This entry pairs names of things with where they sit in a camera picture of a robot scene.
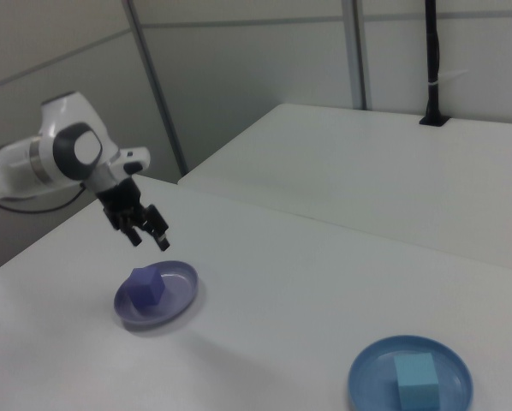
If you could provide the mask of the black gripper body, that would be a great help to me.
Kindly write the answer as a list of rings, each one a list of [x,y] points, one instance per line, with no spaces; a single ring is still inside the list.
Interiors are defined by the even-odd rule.
[[[142,221],[144,212],[140,203],[141,193],[132,178],[127,178],[96,196],[113,227],[136,225]]]

